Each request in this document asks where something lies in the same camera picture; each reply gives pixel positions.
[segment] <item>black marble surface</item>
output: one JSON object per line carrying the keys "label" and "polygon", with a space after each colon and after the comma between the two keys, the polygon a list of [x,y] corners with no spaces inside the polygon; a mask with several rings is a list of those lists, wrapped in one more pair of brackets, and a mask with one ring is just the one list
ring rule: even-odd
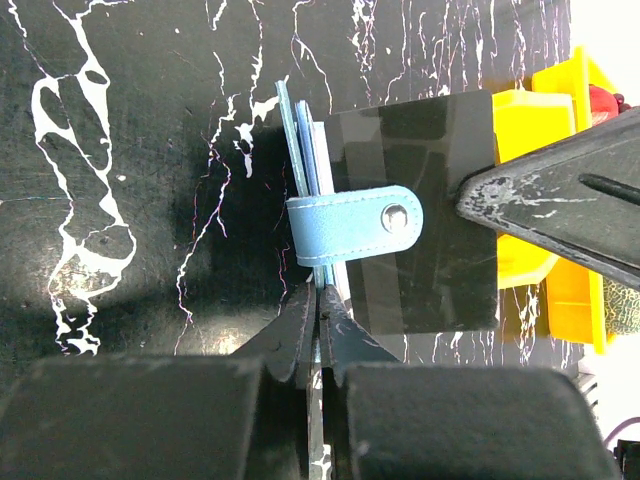
{"label": "black marble surface", "polygon": [[[568,0],[3,0],[2,391],[45,355],[229,353],[309,272],[274,82],[329,114],[526,86]],[[544,285],[489,332],[384,333],[406,362],[567,367]]]}

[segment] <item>red object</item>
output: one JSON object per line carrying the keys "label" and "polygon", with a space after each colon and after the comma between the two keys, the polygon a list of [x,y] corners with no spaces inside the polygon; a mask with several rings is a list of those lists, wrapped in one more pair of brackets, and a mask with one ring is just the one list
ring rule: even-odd
{"label": "red object", "polygon": [[604,88],[589,85],[591,99],[591,117],[593,125],[611,120],[618,116],[620,105],[618,99]]}

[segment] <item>metal snap button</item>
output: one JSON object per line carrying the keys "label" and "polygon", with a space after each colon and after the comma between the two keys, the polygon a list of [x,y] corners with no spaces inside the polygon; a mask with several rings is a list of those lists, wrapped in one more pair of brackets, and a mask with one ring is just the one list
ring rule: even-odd
{"label": "metal snap button", "polygon": [[409,224],[407,210],[398,204],[387,205],[382,211],[382,226],[389,233],[399,233]]}

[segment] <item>yellow plastic container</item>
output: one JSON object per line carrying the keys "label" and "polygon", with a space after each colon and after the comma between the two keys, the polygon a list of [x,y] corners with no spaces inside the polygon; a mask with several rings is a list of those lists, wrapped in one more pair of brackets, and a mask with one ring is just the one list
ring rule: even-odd
{"label": "yellow plastic container", "polygon": [[[583,47],[570,60],[534,74],[532,84],[536,92],[571,95],[577,132],[592,126],[589,84],[617,92]],[[615,335],[606,333],[601,275],[560,259],[547,276],[547,301],[554,337],[593,344],[596,353],[606,353]]]}
{"label": "yellow plastic container", "polygon": [[[500,163],[575,134],[571,96],[507,90],[493,95]],[[558,256],[510,235],[498,238],[498,288],[540,283]]]}
{"label": "yellow plastic container", "polygon": [[551,335],[575,343],[593,344],[605,354],[615,335],[605,327],[602,275],[560,258],[547,276]]}
{"label": "yellow plastic container", "polygon": [[500,163],[576,133],[571,95],[507,90],[493,95]]}

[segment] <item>leather tab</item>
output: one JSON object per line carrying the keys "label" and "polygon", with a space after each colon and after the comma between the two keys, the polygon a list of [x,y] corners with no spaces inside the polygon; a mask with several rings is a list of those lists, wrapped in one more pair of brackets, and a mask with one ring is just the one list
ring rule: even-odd
{"label": "leather tab", "polygon": [[287,209],[304,267],[407,250],[422,232],[422,205],[405,187],[294,197]]}

